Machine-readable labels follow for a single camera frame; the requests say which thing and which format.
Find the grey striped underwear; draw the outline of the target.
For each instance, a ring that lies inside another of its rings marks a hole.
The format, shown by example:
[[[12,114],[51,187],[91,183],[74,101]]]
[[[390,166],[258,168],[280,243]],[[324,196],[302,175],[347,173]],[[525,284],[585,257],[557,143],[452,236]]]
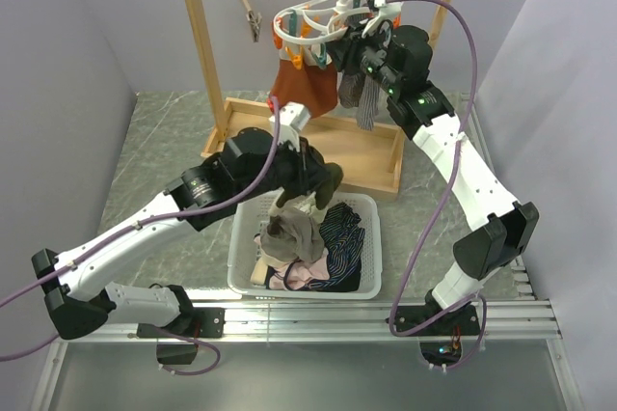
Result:
[[[343,108],[356,108],[356,121],[360,129],[371,131],[379,113],[381,89],[377,83],[368,78],[361,70],[352,69],[347,47],[346,57],[339,72],[341,73],[337,89],[338,100]]]

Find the beige underwear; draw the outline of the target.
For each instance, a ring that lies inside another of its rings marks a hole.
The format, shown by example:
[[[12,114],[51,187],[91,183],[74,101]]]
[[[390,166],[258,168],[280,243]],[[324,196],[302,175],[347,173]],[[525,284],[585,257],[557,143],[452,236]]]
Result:
[[[286,208],[270,217],[260,232],[262,250],[280,261],[315,262],[326,249],[320,234],[320,224],[297,208]]]

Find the white round clip hanger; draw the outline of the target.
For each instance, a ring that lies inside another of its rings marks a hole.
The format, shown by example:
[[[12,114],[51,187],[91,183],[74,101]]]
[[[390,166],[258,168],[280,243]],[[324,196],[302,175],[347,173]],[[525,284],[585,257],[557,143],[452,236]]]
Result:
[[[326,44],[341,39],[349,27],[358,26],[362,32],[371,16],[367,0],[308,0],[275,15],[274,45],[278,53],[283,44],[297,46],[298,53],[309,51],[324,68],[330,58]]]

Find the olive green underwear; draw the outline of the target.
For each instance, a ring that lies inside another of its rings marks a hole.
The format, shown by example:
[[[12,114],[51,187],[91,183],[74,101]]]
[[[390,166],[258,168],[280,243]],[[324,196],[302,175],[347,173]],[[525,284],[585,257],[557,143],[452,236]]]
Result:
[[[280,215],[286,208],[297,208],[321,223],[327,214],[334,193],[343,180],[342,168],[334,163],[325,164],[327,179],[319,184],[314,191],[306,194],[296,194],[283,190],[270,205],[269,216]]]

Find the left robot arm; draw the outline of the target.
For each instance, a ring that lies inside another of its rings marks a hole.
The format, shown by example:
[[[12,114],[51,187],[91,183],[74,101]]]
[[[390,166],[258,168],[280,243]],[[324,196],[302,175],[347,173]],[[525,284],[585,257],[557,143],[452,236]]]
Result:
[[[306,138],[275,142],[260,128],[241,130],[222,151],[186,170],[141,210],[70,251],[43,249],[32,258],[44,303],[59,336],[86,337],[105,324],[149,324],[173,336],[197,323],[178,285],[135,288],[115,283],[130,262],[233,215],[238,204],[270,191],[291,197],[316,193],[334,177]]]

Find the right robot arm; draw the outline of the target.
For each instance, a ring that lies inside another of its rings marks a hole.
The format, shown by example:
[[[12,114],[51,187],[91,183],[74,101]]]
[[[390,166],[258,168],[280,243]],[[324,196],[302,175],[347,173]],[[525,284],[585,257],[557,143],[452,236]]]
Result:
[[[426,325],[443,334],[457,324],[463,301],[526,249],[539,211],[496,178],[447,97],[430,82],[428,41],[415,26],[385,24],[372,36],[349,28],[326,50],[343,75],[362,76],[386,94],[390,117],[446,180],[444,195],[464,211],[470,232],[454,244],[452,266],[425,298]]]

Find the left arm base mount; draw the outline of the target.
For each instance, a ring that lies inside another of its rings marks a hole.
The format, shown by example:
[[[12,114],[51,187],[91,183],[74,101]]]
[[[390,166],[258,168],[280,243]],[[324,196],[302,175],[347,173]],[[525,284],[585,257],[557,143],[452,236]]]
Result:
[[[140,323],[137,327],[138,339],[172,339],[176,336],[191,340],[220,339],[223,336],[225,309],[221,307],[196,308],[191,315],[181,316],[169,326],[158,328]],[[156,360],[162,367],[190,366],[198,356],[199,345],[182,341],[181,343],[158,343],[155,349]]]

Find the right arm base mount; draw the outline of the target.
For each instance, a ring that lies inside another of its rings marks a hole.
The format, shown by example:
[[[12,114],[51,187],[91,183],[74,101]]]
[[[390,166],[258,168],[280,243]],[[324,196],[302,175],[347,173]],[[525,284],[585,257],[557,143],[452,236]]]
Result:
[[[433,369],[451,370],[462,366],[483,344],[487,324],[487,307],[482,304],[480,314],[472,303],[444,314],[427,324],[431,315],[439,312],[429,304],[399,306],[392,321],[394,333],[413,330],[412,337],[419,337],[421,359]]]

